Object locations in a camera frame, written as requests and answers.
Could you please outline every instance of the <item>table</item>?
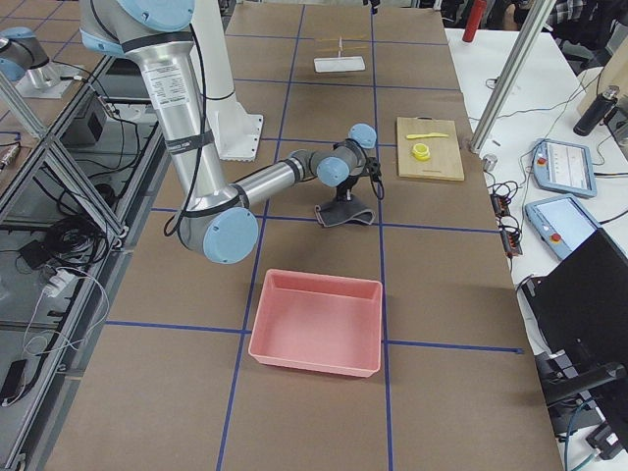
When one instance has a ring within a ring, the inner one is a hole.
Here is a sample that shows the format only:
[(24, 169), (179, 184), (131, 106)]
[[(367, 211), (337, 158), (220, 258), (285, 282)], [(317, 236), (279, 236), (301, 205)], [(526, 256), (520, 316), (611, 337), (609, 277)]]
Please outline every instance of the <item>table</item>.
[[(485, 82), (487, 79), (493, 79), (500, 74), (505, 59), (516, 39), (516, 33), (480, 30), (472, 43), (461, 41), (462, 31), (460, 30), (448, 29), (446, 35), (469, 117), (480, 118), (491, 95), (491, 90), (485, 86)], [(551, 36), (542, 33), (500, 114), (507, 115), (517, 110), (533, 108), (551, 108), (553, 105), (567, 100), (575, 90), (581, 89), (580, 80), (586, 84), (595, 77), (596, 73), (593, 72), (588, 73), (587, 76), (576, 78)], [(597, 127), (585, 137), (576, 135), (572, 131), (573, 126), (580, 118), (576, 108), (583, 97), (584, 92), (578, 94), (573, 101), (566, 105), (566, 108), (560, 106), (551, 111), (518, 114), (511, 118), (497, 120), (491, 138), (480, 152), (481, 155), (493, 153), (498, 157), (499, 160), (494, 170), (497, 181), (523, 181), (524, 175), (519, 168), (518, 158), (526, 151), (531, 150), (538, 138), (546, 136), (556, 118), (559, 119), (549, 134), (549, 138), (588, 145), (594, 162), (601, 162), (601, 157), (596, 149), (598, 144), (608, 137), (608, 130), (604, 127)], [(477, 121), (471, 118), (471, 126), (475, 126)], [(596, 172), (628, 171), (626, 158), (612, 138), (601, 146), (601, 153), (605, 163), (596, 166)], [(524, 159), (524, 162), (529, 165), (529, 156)], [(488, 176), (487, 183), (492, 183)], [(581, 200), (594, 217), (601, 221), (626, 209), (628, 201), (625, 198), (625, 179), (597, 179), (597, 185), (598, 196)], [(520, 192), (510, 205), (511, 213), (517, 216), (519, 221), (522, 220), (521, 211), (524, 201), (527, 203), (556, 195), (556, 193), (538, 188), (534, 181), (528, 184), (525, 199), (523, 193), (524, 191)], [(604, 226), (604, 229), (624, 250), (628, 248), (628, 218), (609, 223)], [(525, 221), (523, 232), (523, 256), (514, 259), (512, 270), (512, 280), (516, 284), (532, 274), (546, 275), (558, 264), (557, 258)], [(540, 353), (547, 347), (538, 332), (534, 316), (522, 295), (519, 295), (519, 303), (526, 319), (526, 327), (532, 346), (535, 352)], [(584, 441), (584, 437), (591, 430), (579, 431), (574, 436), (574, 440), (571, 441), (569, 454), (572, 466), (575, 466), (591, 452)], [(588, 465), (588, 469), (619, 470), (626, 469), (627, 466), (628, 454), (622, 451), (611, 461), (594, 461)]]
[[(316, 76), (316, 39), (339, 35), (367, 70)], [(265, 115), (257, 160), (226, 164), (228, 178), (367, 122), (387, 197), (356, 194), (377, 224), (323, 230), (313, 205), (333, 193), (299, 185), (252, 208), (252, 256), (212, 265), (161, 236), (182, 200), (171, 172), (45, 469), (560, 469), (479, 160), (462, 152), (464, 183), (395, 173), (397, 116), (471, 133), (440, 15), (245, 3), (228, 43), (239, 100)], [(256, 363), (246, 348), (269, 268), (381, 280), (382, 370)]]

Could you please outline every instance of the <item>white cable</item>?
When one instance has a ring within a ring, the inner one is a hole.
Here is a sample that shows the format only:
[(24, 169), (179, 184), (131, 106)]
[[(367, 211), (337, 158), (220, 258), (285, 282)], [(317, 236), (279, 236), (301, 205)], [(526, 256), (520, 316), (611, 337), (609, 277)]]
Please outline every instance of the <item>white cable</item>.
[[(65, 348), (72, 348), (73, 350), (78, 350), (76, 345), (79, 345), (85, 341), (88, 340), (90, 334), (93, 332), (93, 330), (98, 327), (100, 324), (102, 324), (105, 319), (107, 319), (107, 315), (109, 314), (109, 309), (111, 307), (111, 303), (109, 301), (109, 296), (107, 295), (107, 291), (105, 290), (105, 288), (101, 285), (101, 283), (96, 280), (96, 278), (94, 278), (92, 275), (88, 274), (87, 272), (80, 270), (78, 268), (74, 268), (74, 267), (57, 267), (56, 270), (70, 270), (70, 271), (75, 271), (80, 273), (82, 276), (81, 277), (77, 277), (78, 280), (90, 280), (92, 282), (94, 282), (98, 288), (100, 289), (100, 292), (102, 294), (100, 301), (98, 302), (98, 305), (96, 306), (96, 312), (100, 309), (102, 303), (105, 303), (105, 309), (103, 314), (100, 316), (100, 318), (94, 322), (91, 326), (89, 326), (87, 328), (87, 330), (85, 331), (85, 335), (83, 336), (82, 339), (79, 340), (74, 340), (74, 341), (70, 341), (70, 339), (68, 339), (67, 336), (65, 336), (64, 334), (57, 332), (57, 331), (51, 331), (51, 330), (45, 330), (42, 331), (41, 333), (39, 333), (37, 336), (31, 338), (29, 341), (26, 341), (26, 336), (28, 333), (28, 330), (30, 328), (30, 326), (32, 325), (35, 315), (37, 313), (37, 310), (39, 308), (39, 304), (41, 303), (41, 299), (43, 298), (43, 294), (44, 291), (41, 292), (41, 295), (39, 296), (39, 298), (37, 299), (37, 303), (35, 304), (35, 308), (32, 312), (32, 316), (30, 317), (30, 321), (28, 322), (28, 325), (26, 326), (26, 330), (24, 333), (24, 337), (22, 340), (22, 351), (23, 354), (27, 354), (27, 355), (31, 355), (31, 356), (37, 356), (37, 355), (41, 355), (44, 353), (52, 353), (54, 351), (58, 351), (58, 350), (63, 350)], [(46, 339), (48, 340), (43, 334), (45, 333), (52, 333), (57, 334), (59, 337), (61, 337), (63, 339), (63, 345), (55, 347), (55, 348), (50, 348), (49, 350), (42, 350), (42, 351), (38, 351), (38, 352), (32, 352), (30, 350), (28, 350), (28, 346), (35, 340), (35, 339)]]

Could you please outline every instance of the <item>small wooden object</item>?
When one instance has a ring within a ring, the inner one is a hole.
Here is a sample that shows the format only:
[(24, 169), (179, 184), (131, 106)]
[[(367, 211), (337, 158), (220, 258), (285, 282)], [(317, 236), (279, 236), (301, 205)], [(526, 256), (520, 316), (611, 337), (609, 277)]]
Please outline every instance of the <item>small wooden object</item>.
[[(442, 132), (449, 137), (406, 139), (408, 134)], [(412, 146), (423, 142), (430, 147), (430, 160), (419, 162), (412, 156)], [(460, 148), (453, 121), (396, 119), (397, 168), (400, 177), (414, 179), (464, 181)]]

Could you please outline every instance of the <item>metal pole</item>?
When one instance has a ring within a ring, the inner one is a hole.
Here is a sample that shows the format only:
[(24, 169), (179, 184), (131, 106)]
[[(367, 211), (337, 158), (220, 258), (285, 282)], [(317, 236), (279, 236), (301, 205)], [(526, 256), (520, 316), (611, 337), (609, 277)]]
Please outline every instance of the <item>metal pole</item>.
[(472, 152), (476, 154), (480, 152), (480, 149), (489, 137), (489, 133), (497, 120), (497, 116), (503, 104), (508, 98), (508, 94), (519, 72), (521, 72), (521, 68), (526, 62), (528, 54), (530, 54), (537, 37), (539, 37), (539, 33), (548, 20), (554, 1), (555, 0), (537, 0), (534, 2), (528, 14), (528, 18), (523, 24), (517, 36), (517, 40), (510, 51), (506, 64), (503, 66), (495, 90), (493, 90), (493, 94), (491, 98), (489, 98), (489, 103), (487, 103), (487, 107), (484, 109), (478, 127), (475, 129), (475, 133), (469, 144)]
[(46, 135), (46, 127), (2, 72), (0, 72), (0, 99), (7, 103), (9, 109), (30, 135), (39, 139)]

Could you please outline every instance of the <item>blue tape line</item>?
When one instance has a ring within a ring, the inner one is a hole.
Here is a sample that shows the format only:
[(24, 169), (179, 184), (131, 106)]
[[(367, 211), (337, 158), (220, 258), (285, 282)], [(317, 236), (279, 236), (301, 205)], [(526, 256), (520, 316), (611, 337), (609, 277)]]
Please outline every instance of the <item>blue tape line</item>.
[(303, 39), (314, 39), (313, 37), (298, 37), (298, 36), (274, 36), (272, 34), (231, 34), (225, 33), (226, 37), (251, 37), (256, 39), (292, 39), (292, 40), (303, 40)]
[(429, 231), (454, 231), (460, 233), (499, 234), (497, 229), (452, 228), (449, 226), (423, 226), (414, 224), (383, 223), (386, 228), (424, 229)]
[(261, 140), (278, 140), (279, 142), (303, 142), (306, 144), (331, 144), (338, 143), (337, 140), (317, 140), (317, 139), (292, 139), (292, 138), (278, 138), (278, 137), (262, 137)]
[(447, 348), (451, 350), (501, 351), (505, 353), (516, 353), (517, 355), (522, 355), (525, 352), (523, 348), (517, 347), (438, 343), (433, 341), (385, 340), (385, 343), (388, 345), (422, 346), (430, 348)]
[[(301, 28), (303, 26), (303, 17), (305, 15), (305, 6), (303, 5), (301, 7), (301, 18), (299, 20), (299, 24), (298, 24), (298, 35), (300, 35), (301, 33)], [(294, 73), (294, 63), (296, 61), (296, 51), (298, 50), (298, 38), (294, 44), (294, 52), (292, 54), (292, 64), (290, 66), (290, 79), (292, 79), (292, 75)], [(280, 124), (280, 130), (279, 130), (279, 137), (281, 138), (282, 136), (282, 132), (284, 130), (284, 123), (286, 121), (286, 110), (288, 108), (288, 97), (289, 97), (289, 93), (290, 93), (290, 86), (288, 84), (288, 89), (286, 90), (286, 100), (284, 103), (284, 111), (282, 113), (282, 120), (281, 120), (281, 124)], [(277, 147), (275, 149), (275, 159), (274, 162), (277, 162), (278, 157), (279, 157), (279, 147), (280, 147), (280, 142), (277, 142)], [(257, 278), (257, 270), (258, 270), (258, 266), (259, 266), (259, 259), (260, 259), (260, 255), (262, 252), (262, 245), (263, 245), (263, 241), (264, 241), (264, 233), (265, 233), (265, 229), (266, 229), (266, 217), (268, 216), (268, 209), (270, 206), (270, 201), (266, 201), (266, 205), (264, 207), (264, 216), (263, 216), (263, 220), (262, 220), (262, 228), (260, 229), (260, 236), (259, 236), (259, 241), (257, 242), (257, 252), (255, 253), (255, 262), (253, 263), (253, 271), (251, 274), (251, 285), (249, 288), (249, 293), (248, 293), (248, 298), (246, 300), (246, 310), (244, 312), (244, 319), (242, 321), (242, 330), (246, 329), (246, 325), (248, 324), (248, 316), (249, 316), (249, 312), (250, 312), (250, 307), (251, 307), (251, 303), (252, 303), (252, 299), (253, 299), (253, 292), (255, 290), (255, 280)], [(240, 340), (239, 340), (239, 346), (237, 348), (237, 357), (235, 358), (235, 368), (234, 368), (234, 376), (232, 378), (232, 386), (231, 386), (231, 390), (230, 390), (230, 394), (229, 394), (229, 401), (227, 403), (227, 412), (225, 414), (225, 424), (223, 425), (223, 435), (221, 437), (221, 442), (220, 442), (220, 450), (218, 452), (218, 459), (216, 462), (216, 471), (221, 471), (222, 467), (223, 467), (223, 461), (225, 459), (225, 448), (227, 446), (227, 437), (229, 434), (229, 425), (231, 422), (231, 417), (232, 417), (232, 410), (234, 407), (234, 400), (236, 398), (236, 386), (237, 386), (237, 376), (239, 374), (239, 365), (241, 362), (241, 358), (242, 358), (242, 350), (243, 350), (243, 346), (244, 346), (244, 334), (240, 335)]]
[[(275, 36), (272, 34), (232, 34), (226, 33), (227, 37), (251, 37), (258, 39), (298, 39), (299, 41), (313, 41), (315, 37), (298, 37), (298, 36)], [(409, 44), (414, 46), (448, 46), (446, 42), (414, 42), (414, 41), (376, 41), (375, 38), (369, 39), (343, 39), (342, 42), (367, 42), (367, 43), (375, 43), (375, 44)]]
[(225, 327), (208, 327), (208, 326), (190, 326), (186, 324), (159, 324), (152, 322), (135, 322), (135, 321), (106, 321), (108, 326), (124, 326), (124, 327), (140, 327), (149, 329), (171, 329), (174, 331), (198, 331), (198, 332), (215, 332), (217, 334), (248, 334), (250, 331), (243, 329), (229, 329)]
[[(373, 14), (371, 14), (371, 40), (375, 40), (375, 28), (373, 26)], [(377, 108), (377, 60), (375, 57), (375, 47), (371, 48), (371, 59), (373, 63), (373, 111), (375, 114), (374, 128), (379, 134), (378, 127), (378, 108)], [(375, 147), (375, 156), (377, 161), (380, 161), (380, 149)], [(389, 326), (388, 326), (388, 305), (386, 303), (386, 253), (384, 245), (384, 215), (382, 201), (378, 199), (378, 222), (379, 222), (379, 236), (380, 236), (380, 279), (382, 281), (383, 288), (383, 300), (382, 300), (382, 326), (384, 337), (384, 380), (385, 380), (385, 394), (386, 394), (386, 435), (387, 435), (387, 447), (389, 458), (389, 471), (394, 470), (394, 446), (393, 446), (393, 402), (391, 399), (391, 362), (388, 349), (389, 338)]]
[(179, 211), (178, 209), (175, 208), (151, 208), (151, 211), (154, 211), (156, 213), (176, 213), (177, 211)]
[(460, 88), (444, 88), (438, 86), (409, 86), (409, 85), (377, 85), (378, 88), (396, 90), (419, 90), (419, 91), (460, 91)]
[(293, 221), (293, 222), (303, 222), (303, 223), (318, 223), (318, 220), (315, 218), (299, 218), (292, 216), (266, 216), (266, 219), (274, 220), (274, 221)]
[[(322, 81), (294, 81), (294, 80), (274, 80), (269, 78), (234, 78), (234, 81), (250, 81), (257, 83), (292, 83), (296, 85), (316, 85), (316, 86), (352, 86), (358, 88), (372, 88), (373, 85), (364, 83), (328, 83)], [(460, 91), (459, 88), (445, 88), (438, 86), (410, 86), (410, 85), (376, 85), (377, 88), (418, 90), (418, 91)]]
[(20, 7), (23, 6), (23, 4), (26, 3), (26, 0), (22, 0), (22, 2), (20, 2), (20, 4), (14, 8), (13, 10), (11, 10), (6, 17), (3, 17), (2, 19), (0, 19), (0, 23), (4, 22), (5, 20), (9, 19), (9, 18), (13, 18), (12, 15), (14, 13), (16, 13), (18, 11), (18, 9), (20, 9)]
[(448, 46), (446, 42), (375, 41), (377, 44), (410, 44), (413, 46)]
[[(378, 202), (378, 212), (380, 213), (380, 215), (382, 214), (382, 209), (380, 208), (381, 205), (382, 203)], [(152, 208), (151, 211), (162, 212), (162, 213), (176, 213), (179, 210), (175, 208)], [(263, 214), (263, 215), (255, 215), (255, 217), (262, 220), (270, 219), (270, 220), (276, 220), (276, 221), (318, 223), (318, 220), (315, 218), (304, 218), (300, 216), (274, 216), (274, 215), (269, 215), (269, 214)], [(421, 230), (421, 231), (447, 231), (447, 232), (455, 232), (455, 233), (499, 234), (499, 231), (497, 229), (452, 228), (449, 226), (424, 226), (420, 224), (383, 223), (381, 221), (382, 221), (382, 218), (379, 217), (378, 222), (374, 226), (378, 226), (381, 228), (413, 229), (413, 230)]]

